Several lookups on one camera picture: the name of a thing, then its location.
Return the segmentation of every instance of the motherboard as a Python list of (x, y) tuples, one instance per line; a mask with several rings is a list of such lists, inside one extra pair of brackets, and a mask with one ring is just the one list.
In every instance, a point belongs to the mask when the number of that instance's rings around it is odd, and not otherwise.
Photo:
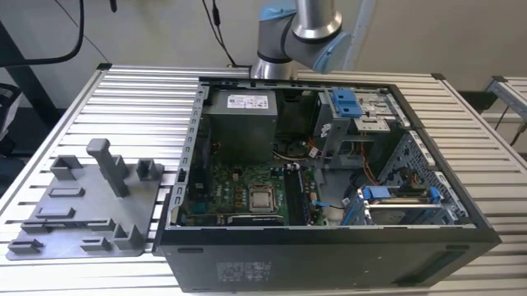
[(306, 168), (299, 174), (291, 172), (291, 168), (283, 166), (232, 166), (212, 162), (208, 196), (191, 201), (187, 225), (323, 223), (322, 210), (311, 204), (311, 200), (318, 200), (314, 171)]

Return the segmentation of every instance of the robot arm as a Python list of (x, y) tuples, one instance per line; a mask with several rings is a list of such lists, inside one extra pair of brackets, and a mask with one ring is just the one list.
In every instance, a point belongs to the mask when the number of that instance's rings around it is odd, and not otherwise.
[(274, 2), (260, 10), (258, 63), (251, 77), (287, 80), (294, 63), (327, 74), (342, 65), (351, 34), (342, 30), (334, 0)]

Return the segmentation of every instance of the metal rail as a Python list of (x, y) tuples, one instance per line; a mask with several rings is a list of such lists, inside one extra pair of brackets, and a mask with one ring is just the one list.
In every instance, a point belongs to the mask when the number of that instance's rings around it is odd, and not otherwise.
[[(53, 178), (49, 166), (55, 157), (75, 154), (82, 163), (95, 162), (84, 149), (91, 138), (108, 138), (112, 154), (122, 154), (127, 163), (152, 157), (166, 165), (150, 233), (154, 239), (162, 201), (175, 180), (199, 76), (247, 77), (248, 73), (246, 69), (232, 68), (114, 66), (94, 74), (0, 199), (0, 292), (33, 291), (35, 295), (182, 293), (164, 258), (154, 257), (150, 251), (130, 258), (36, 261), (7, 261), (4, 254), (8, 242), (20, 231), (20, 222), (33, 211), (44, 186)], [(451, 85), (431, 75), (396, 73), (319, 75), (300, 72), (299, 79), (399, 86), (503, 244), (431, 289), (298, 291), (266, 295), (527, 295), (527, 164)]]
[(527, 120), (527, 78), (495, 76), (487, 91), (491, 91)]

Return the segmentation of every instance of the label sticker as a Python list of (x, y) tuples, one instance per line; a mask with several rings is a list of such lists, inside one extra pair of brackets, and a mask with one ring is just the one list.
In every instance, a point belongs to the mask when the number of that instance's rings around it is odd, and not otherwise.
[(227, 108), (268, 109), (267, 96), (243, 96), (232, 94), (227, 98)]
[(315, 158), (315, 156), (319, 154), (319, 149), (316, 149), (316, 147), (311, 148), (310, 151), (310, 157)]

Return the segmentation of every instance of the orange wire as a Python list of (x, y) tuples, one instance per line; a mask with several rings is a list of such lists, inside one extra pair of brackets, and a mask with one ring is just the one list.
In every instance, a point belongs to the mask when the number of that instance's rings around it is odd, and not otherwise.
[(368, 162), (366, 161), (364, 142), (360, 143), (360, 155), (363, 156), (363, 170), (364, 170), (366, 177), (368, 177), (370, 181), (376, 186), (376, 185), (379, 185), (379, 183), (375, 181), (374, 174), (371, 172), (371, 168), (370, 168)]

